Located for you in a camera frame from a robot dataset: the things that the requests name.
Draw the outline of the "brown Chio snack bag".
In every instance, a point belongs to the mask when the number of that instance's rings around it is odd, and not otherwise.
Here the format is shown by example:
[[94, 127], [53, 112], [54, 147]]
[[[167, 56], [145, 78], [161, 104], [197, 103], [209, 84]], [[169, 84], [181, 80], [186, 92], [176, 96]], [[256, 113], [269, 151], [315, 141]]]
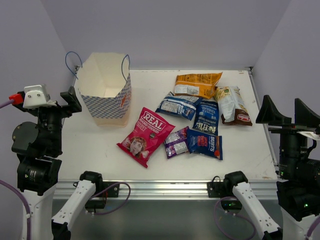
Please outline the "brown Chio snack bag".
[[238, 86], [216, 87], [215, 100], [218, 103], [224, 125], [253, 125]]

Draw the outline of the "red Real crisps bag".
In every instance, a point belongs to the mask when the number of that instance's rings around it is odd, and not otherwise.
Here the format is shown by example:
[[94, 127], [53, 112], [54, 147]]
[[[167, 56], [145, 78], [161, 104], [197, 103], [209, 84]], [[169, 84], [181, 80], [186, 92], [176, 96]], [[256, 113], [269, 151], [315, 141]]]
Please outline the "red Real crisps bag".
[[174, 125], [159, 114], [143, 107], [133, 131], [116, 145], [140, 165], [148, 168], [151, 155], [164, 143], [174, 128]]

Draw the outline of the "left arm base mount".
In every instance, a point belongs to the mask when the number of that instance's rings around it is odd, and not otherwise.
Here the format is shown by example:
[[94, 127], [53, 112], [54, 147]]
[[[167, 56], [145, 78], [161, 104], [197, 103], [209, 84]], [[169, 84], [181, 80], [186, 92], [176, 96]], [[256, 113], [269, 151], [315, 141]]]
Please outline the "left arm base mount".
[[109, 189], [106, 192], [101, 193], [97, 197], [90, 199], [85, 204], [85, 209], [87, 211], [96, 213], [98, 210], [102, 210], [106, 207], [107, 199], [117, 198], [119, 196], [120, 185], [116, 184], [116, 182], [113, 181], [103, 181], [96, 190], [95, 194], [100, 193], [102, 190], [107, 188]]

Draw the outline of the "purple snack packet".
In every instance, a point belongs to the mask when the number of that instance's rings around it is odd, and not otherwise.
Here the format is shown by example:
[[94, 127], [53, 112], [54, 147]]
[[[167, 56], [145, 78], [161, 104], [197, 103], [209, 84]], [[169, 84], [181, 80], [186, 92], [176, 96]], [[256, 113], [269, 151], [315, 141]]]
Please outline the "purple snack packet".
[[188, 129], [189, 127], [186, 126], [178, 131], [172, 132], [165, 139], [164, 147], [167, 159], [189, 152], [187, 139]]

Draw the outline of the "blue checkered paper bag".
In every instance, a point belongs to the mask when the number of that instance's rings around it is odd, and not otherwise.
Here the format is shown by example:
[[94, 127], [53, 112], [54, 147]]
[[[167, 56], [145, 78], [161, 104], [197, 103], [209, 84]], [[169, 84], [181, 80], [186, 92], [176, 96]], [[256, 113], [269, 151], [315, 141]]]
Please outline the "blue checkered paper bag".
[[132, 84], [128, 54], [93, 52], [86, 61], [74, 51], [80, 65], [68, 70], [75, 76], [79, 94], [97, 126], [125, 127], [130, 116]]

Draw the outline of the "orange yellow snack bag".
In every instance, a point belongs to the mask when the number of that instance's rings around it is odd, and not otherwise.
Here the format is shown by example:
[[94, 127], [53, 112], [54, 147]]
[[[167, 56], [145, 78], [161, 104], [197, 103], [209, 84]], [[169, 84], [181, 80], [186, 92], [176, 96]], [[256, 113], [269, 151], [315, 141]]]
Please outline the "orange yellow snack bag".
[[222, 75], [222, 72], [177, 75], [173, 93], [176, 96], [188, 95], [211, 99], [215, 95], [215, 87]]

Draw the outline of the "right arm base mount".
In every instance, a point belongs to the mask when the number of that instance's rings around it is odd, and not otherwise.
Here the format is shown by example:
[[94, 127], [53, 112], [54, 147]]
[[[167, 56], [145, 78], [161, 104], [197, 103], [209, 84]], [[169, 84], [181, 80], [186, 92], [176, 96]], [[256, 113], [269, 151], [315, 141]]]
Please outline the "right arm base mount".
[[229, 193], [224, 185], [223, 180], [216, 175], [206, 184], [207, 194], [209, 198], [218, 198], [221, 201], [220, 206], [223, 210], [230, 213], [239, 213], [242, 210], [242, 204]]

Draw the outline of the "blue Burts chips bag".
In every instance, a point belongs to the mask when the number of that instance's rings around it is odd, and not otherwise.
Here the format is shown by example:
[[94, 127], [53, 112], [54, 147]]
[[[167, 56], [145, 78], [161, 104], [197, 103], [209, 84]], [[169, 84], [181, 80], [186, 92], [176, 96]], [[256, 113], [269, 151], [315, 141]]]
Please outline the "blue Burts chips bag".
[[191, 154], [202, 154], [220, 161], [223, 160], [222, 136], [210, 135], [192, 129], [186, 131], [186, 136], [188, 150]]

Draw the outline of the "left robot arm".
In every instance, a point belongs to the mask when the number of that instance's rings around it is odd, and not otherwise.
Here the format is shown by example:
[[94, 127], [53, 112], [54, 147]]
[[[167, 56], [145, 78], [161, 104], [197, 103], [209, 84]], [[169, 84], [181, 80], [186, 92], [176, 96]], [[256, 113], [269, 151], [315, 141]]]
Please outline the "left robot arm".
[[19, 124], [12, 133], [12, 152], [19, 159], [18, 196], [25, 207], [23, 240], [69, 240], [76, 218], [92, 196], [103, 193], [100, 173], [85, 171], [62, 209], [52, 215], [62, 161], [63, 119], [80, 113], [82, 106], [75, 88], [60, 93], [66, 105], [52, 101], [43, 84], [25, 87], [9, 97], [12, 105], [37, 117], [37, 122]]

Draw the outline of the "blue white snack bag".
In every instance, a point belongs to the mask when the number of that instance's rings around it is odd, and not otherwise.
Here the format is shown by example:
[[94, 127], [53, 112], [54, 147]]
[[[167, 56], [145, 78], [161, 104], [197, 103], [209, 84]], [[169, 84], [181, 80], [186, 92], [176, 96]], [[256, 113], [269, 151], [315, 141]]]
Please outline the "blue white snack bag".
[[181, 117], [191, 121], [202, 99], [202, 97], [197, 96], [174, 95], [170, 91], [160, 102], [155, 112]]

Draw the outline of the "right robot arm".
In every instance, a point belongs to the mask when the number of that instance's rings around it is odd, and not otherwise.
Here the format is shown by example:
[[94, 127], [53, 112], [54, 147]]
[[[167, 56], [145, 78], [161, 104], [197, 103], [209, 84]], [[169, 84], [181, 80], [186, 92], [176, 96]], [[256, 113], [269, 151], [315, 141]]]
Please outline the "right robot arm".
[[223, 192], [240, 201], [262, 240], [319, 239], [314, 230], [320, 224], [320, 162], [311, 159], [310, 153], [320, 141], [320, 116], [295, 98], [291, 119], [265, 95], [255, 122], [267, 124], [272, 134], [279, 134], [276, 193], [283, 226], [270, 217], [242, 171], [225, 175]]

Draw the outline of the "blue Kettle chips bag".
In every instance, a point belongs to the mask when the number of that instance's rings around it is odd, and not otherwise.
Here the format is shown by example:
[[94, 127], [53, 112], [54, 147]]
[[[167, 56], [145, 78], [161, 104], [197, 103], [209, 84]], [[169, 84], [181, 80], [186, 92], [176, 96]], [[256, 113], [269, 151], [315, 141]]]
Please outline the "blue Kettle chips bag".
[[216, 101], [202, 100], [196, 106], [193, 129], [218, 136], [219, 106]]

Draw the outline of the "aluminium rail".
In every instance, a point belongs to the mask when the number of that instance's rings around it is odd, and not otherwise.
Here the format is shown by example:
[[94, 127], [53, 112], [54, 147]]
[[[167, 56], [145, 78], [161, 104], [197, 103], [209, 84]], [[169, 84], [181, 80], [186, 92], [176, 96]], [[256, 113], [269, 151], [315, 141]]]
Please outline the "aluminium rail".
[[[54, 193], [54, 200], [67, 200], [76, 189], [73, 184], [78, 181], [59, 180]], [[276, 200], [276, 182], [281, 179], [249, 180], [253, 193], [259, 200]], [[104, 180], [104, 182], [127, 182], [131, 193], [129, 200], [207, 200], [209, 199], [207, 183], [211, 180]], [[120, 185], [118, 198], [124, 200], [128, 187]]]

